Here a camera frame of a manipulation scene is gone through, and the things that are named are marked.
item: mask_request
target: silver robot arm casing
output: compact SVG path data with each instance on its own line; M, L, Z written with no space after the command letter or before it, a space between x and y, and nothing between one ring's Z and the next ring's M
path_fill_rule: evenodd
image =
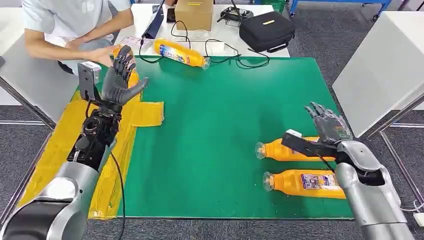
M383 185L365 185L360 182L357 170L351 164L341 162L335 169L337 182L346 195L363 237L367 240L413 240L388 170L361 142L342 141L337 151L347 154L362 171L381 171L384 179Z
M82 163L65 162L54 179L32 201L17 209L4 224L0 239L14 215L33 203L69 203L61 209L51 223L46 240L76 240L82 239L87 226L87 216L93 193L96 189L103 166L115 146L114 140L110 147L106 146L99 167L99 172Z

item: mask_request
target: black case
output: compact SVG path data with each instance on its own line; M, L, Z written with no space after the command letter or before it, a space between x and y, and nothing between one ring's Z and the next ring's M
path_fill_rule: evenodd
M295 37L295 26L280 13L272 11L245 19L238 34L255 52L274 53L287 48Z

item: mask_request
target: green mat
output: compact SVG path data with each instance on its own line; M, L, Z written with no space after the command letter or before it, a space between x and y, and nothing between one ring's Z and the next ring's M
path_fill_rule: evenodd
M164 121L136 131L125 183L127 216L353 217L346 200L266 192L262 184L265 171L326 168L322 162L255 155L258 141L271 142L287 129L315 136L304 110L310 101L337 110L314 59L272 58L257 69L241 69L230 60L208 70L170 59L157 64L138 59L137 71L150 78L143 101L164 101Z

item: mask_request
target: orange bottle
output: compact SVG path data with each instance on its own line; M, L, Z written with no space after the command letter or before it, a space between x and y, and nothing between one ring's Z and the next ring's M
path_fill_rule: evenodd
M279 190L287 195L346 199L336 176L330 170L285 170L263 174L263 187L267 191Z
M210 65L210 59L203 57L198 51L164 38L158 38L154 41L154 51L161 56L192 67L201 67L206 70Z
M319 137L310 136L304 139L316 142ZM292 150L281 144L282 138L278 138L269 143L258 142L256 144L256 157L258 159L272 158L281 162L302 161L302 162L316 162L321 161L318 156L305 156L300 152ZM326 161L334 161L334 157L324 157Z

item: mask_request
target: yellow tape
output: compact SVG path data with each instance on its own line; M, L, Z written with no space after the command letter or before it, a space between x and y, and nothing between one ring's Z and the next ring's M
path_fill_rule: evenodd
M128 85L133 86L139 80L137 72L133 71ZM116 145L113 155L116 157L125 181L130 165L131 152L136 134L136 127L159 126L163 121L163 102L140 102L141 95L131 99L122 108L122 120L119 123L119 132L116 134ZM87 102L81 100L80 93L76 92L72 101L66 106L59 122L56 125L48 143L32 174L18 206L22 206L35 198L41 190L54 178L56 172L66 161L75 140L81 132L81 125L85 119ZM89 112L96 106L91 105ZM111 219L116 217L121 200L121 183L118 171L110 157L103 167L97 187L94 191L89 218Z

